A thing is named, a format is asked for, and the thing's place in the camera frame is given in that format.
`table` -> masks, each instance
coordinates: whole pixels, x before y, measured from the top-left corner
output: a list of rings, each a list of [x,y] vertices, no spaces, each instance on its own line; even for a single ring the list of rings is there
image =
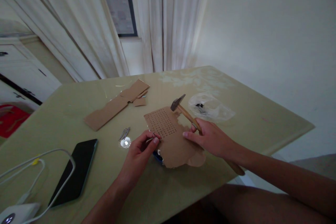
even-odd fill
[[[146,106],[129,104],[97,132],[83,122],[86,115],[104,107],[138,78],[151,86]],[[227,135],[265,155],[273,154],[314,128],[310,122],[211,66],[66,84],[0,147],[0,173],[45,151],[64,148],[72,152],[78,142],[97,138],[98,147],[81,197],[49,210],[36,222],[79,223],[121,170],[128,151],[118,144],[123,129],[131,127],[128,136],[133,140],[147,128],[144,114],[170,106],[184,93],[181,105],[187,109],[189,98],[201,92],[212,93],[236,112],[230,120],[218,123]],[[184,165],[175,169],[161,167],[151,158],[117,222],[161,223],[236,176],[223,160],[209,153],[206,156],[202,167]],[[68,162],[62,152],[43,159],[47,169],[28,201],[41,202],[41,210],[47,206]],[[39,169],[31,167],[11,183],[0,186],[0,211],[16,203]]]

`phone screen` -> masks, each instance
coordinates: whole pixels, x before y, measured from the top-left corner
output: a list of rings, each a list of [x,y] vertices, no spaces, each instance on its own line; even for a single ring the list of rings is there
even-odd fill
[[[75,149],[73,150],[72,157],[75,161],[76,168],[73,171],[72,176],[69,178],[68,182],[63,187],[61,193],[55,200],[52,207],[57,205],[64,204],[65,202],[77,199],[83,190],[86,177],[88,175],[88,171],[92,162],[93,154],[95,152],[97,146],[97,139],[80,142],[76,145]],[[49,205],[54,199],[55,195],[57,194],[58,190],[63,185],[64,181],[69,176],[70,172],[72,171],[72,163],[69,160],[66,168],[59,180],[54,194],[52,195]]]

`clear plastic bag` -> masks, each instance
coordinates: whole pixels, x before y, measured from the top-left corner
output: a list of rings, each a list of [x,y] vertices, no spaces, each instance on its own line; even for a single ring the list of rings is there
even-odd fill
[[[229,120],[236,114],[208,93],[195,94],[190,98],[188,105],[196,117],[214,123]]]

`hammer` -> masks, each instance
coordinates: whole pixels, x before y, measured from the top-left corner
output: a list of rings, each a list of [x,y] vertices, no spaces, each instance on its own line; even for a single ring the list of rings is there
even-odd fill
[[[197,123],[197,121],[188,113],[187,110],[185,110],[181,105],[180,102],[183,100],[186,94],[182,95],[180,98],[177,98],[173,101],[173,103],[170,106],[170,109],[172,111],[175,111],[177,108],[182,112],[182,114],[196,127],[196,129],[199,131],[199,134],[202,135],[202,129],[200,125]]]
[[[196,127],[196,129],[199,131],[199,134],[202,135],[202,129],[200,125],[197,123],[197,121],[186,111],[181,105],[180,102],[185,97],[186,94],[182,95],[180,98],[177,98],[173,101],[173,103],[170,106],[170,109],[172,111],[175,111],[177,108],[182,112],[182,114]],[[241,169],[237,164],[232,163],[231,161],[226,161],[227,164],[232,168],[232,170],[235,171],[240,176],[244,176],[245,172],[243,169]]]

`cabinet handle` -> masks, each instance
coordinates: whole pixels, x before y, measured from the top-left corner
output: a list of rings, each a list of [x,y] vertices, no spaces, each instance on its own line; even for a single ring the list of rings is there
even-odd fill
[[[13,92],[13,93],[16,94],[16,98],[22,98],[23,100],[25,100],[25,98],[23,98],[21,95],[15,93],[15,92]]]
[[[40,71],[45,77],[47,77],[46,74],[45,74],[44,72],[41,71],[41,69],[39,69],[39,71]]]
[[[33,94],[33,92],[31,92],[31,91],[29,91],[29,90],[27,90],[27,89],[23,89],[23,90],[26,91],[27,94],[29,94],[29,95],[31,94],[31,95],[35,96],[35,95]]]

